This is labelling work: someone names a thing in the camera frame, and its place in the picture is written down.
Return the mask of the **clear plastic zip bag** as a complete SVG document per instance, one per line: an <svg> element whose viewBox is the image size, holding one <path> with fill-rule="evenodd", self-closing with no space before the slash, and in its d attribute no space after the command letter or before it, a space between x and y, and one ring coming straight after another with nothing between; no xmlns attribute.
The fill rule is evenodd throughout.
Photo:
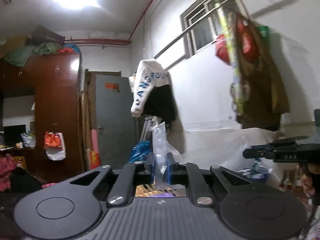
<svg viewBox="0 0 320 240"><path fill-rule="evenodd" d="M155 126L152 130L152 146L155 158L155 187L158 190L164 190L170 187L168 182L168 153L172 153L176 162L183 162L182 155L171 146L167 141L167 132L165 122Z"/></svg>

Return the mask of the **blue plastic garbage bag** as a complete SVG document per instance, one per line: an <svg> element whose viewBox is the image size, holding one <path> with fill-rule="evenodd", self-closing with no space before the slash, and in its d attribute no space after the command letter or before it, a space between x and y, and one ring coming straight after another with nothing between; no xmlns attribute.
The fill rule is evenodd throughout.
<svg viewBox="0 0 320 240"><path fill-rule="evenodd" d="M129 163L146 161L151 151L151 141L140 141L131 151Z"/></svg>

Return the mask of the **brown hanging jacket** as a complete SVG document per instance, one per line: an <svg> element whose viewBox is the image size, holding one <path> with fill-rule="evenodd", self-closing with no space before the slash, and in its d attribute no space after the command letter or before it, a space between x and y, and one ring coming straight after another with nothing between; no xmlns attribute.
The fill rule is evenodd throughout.
<svg viewBox="0 0 320 240"><path fill-rule="evenodd" d="M236 14L235 45L241 73L244 104L236 120L243 129L277 131L281 115L290 111L283 81L258 28Z"/></svg>

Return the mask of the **grey metal door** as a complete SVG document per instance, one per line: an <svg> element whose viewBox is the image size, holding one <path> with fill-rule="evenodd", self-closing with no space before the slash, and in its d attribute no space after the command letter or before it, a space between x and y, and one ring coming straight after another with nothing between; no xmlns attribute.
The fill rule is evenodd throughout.
<svg viewBox="0 0 320 240"><path fill-rule="evenodd" d="M103 165L121 169L136 145L133 95L126 77L95 76L96 123L99 154Z"/></svg>

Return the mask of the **red and white hanging bag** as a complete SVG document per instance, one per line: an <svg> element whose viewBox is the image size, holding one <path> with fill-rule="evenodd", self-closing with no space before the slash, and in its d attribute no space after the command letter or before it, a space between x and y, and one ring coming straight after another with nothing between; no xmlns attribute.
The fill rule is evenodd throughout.
<svg viewBox="0 0 320 240"><path fill-rule="evenodd" d="M66 158L66 147L63 134L60 132L46 132L44 135L44 149L47 157L52 161Z"/></svg>

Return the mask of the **dark red wooden wardrobe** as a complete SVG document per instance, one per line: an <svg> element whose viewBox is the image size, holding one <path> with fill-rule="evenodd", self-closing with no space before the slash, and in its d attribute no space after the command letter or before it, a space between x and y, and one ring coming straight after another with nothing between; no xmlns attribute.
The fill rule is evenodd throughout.
<svg viewBox="0 0 320 240"><path fill-rule="evenodd" d="M36 55L24 67L1 60L1 89L35 93L36 150L32 173L58 183L85 170L80 126L80 54ZM50 160L44 149L46 132L62 133L66 157Z"/></svg>

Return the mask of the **window with metal frame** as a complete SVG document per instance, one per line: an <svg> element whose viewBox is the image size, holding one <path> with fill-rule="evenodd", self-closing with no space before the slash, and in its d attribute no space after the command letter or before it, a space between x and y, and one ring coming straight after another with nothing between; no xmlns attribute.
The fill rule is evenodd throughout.
<svg viewBox="0 0 320 240"><path fill-rule="evenodd" d="M210 10L214 9L216 1L222 3L225 0L196 0L180 16L182 29L187 29ZM215 43L220 34L222 34L222 27L218 14L215 12L184 36L183 42L186 57L190 58L203 48Z"/></svg>

